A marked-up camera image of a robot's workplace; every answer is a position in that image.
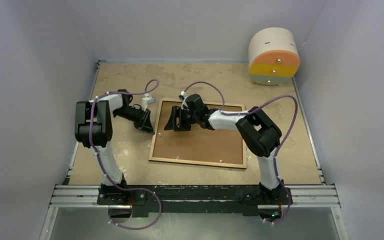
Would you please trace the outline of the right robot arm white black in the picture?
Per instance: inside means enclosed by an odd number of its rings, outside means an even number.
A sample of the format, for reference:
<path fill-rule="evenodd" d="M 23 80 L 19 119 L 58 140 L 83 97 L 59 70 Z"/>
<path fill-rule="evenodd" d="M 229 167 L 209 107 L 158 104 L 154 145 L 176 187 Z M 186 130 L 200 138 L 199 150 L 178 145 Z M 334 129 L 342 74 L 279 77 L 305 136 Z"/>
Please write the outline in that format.
<path fill-rule="evenodd" d="M 181 106 L 171 109 L 164 129 L 175 132 L 190 131 L 193 124 L 207 130 L 239 132 L 247 148 L 257 157 L 260 171 L 260 196 L 268 204 L 280 198 L 281 178 L 277 170 L 275 153 L 280 147 L 282 132 L 270 117 L 254 106 L 248 111 L 223 111 L 209 108 L 199 94 L 181 92 Z"/>

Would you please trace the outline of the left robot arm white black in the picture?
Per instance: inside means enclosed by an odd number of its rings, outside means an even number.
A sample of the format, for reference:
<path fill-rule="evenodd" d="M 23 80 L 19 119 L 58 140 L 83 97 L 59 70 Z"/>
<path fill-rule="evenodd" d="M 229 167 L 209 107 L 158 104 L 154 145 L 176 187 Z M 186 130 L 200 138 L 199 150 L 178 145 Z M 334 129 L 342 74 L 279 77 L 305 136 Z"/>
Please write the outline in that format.
<path fill-rule="evenodd" d="M 78 101 L 75 105 L 74 136 L 97 160 L 103 177 L 100 186 L 103 196 L 118 205 L 126 203 L 132 189 L 128 188 L 112 150 L 112 119 L 121 117 L 133 123 L 135 129 L 154 134 L 151 111 L 143 100 L 141 105 L 131 104 L 133 95 L 125 89 L 107 92 L 94 100 Z"/>

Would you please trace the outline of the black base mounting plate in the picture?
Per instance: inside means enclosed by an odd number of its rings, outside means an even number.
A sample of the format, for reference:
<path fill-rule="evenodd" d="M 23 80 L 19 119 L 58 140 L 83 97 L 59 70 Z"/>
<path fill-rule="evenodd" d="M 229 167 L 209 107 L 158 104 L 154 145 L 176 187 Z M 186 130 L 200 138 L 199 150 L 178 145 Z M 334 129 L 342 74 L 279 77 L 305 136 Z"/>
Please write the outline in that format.
<path fill-rule="evenodd" d="M 150 213 L 241 214 L 263 219 L 279 218 L 282 207 L 293 203 L 290 189 L 267 190 L 251 185 L 127 185 L 118 189 L 102 184 L 98 188 L 100 206 L 132 208 L 134 218 Z"/>

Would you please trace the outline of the round cream drawer cabinet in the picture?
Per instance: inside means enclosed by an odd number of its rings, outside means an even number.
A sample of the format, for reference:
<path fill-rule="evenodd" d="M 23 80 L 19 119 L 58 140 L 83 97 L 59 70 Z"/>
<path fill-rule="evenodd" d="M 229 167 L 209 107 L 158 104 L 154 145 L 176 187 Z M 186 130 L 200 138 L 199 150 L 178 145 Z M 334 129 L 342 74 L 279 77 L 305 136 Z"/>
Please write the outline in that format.
<path fill-rule="evenodd" d="M 289 82 L 300 67 L 293 33 L 281 27 L 258 31 L 248 45 L 248 72 L 252 83 L 274 86 Z"/>

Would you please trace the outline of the aluminium rail frame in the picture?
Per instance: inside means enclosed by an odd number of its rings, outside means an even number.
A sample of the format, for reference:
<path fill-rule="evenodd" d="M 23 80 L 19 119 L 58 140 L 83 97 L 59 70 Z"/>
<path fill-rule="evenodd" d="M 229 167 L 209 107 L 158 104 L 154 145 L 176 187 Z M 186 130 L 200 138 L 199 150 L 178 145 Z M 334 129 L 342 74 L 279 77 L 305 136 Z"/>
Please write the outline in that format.
<path fill-rule="evenodd" d="M 348 235 L 337 189 L 334 185 L 289 185 L 292 194 L 292 208 L 328 208 L 340 240 Z M 49 240 L 59 208 L 99 208 L 97 185 L 56 185 L 51 195 L 49 210 L 40 239 Z"/>

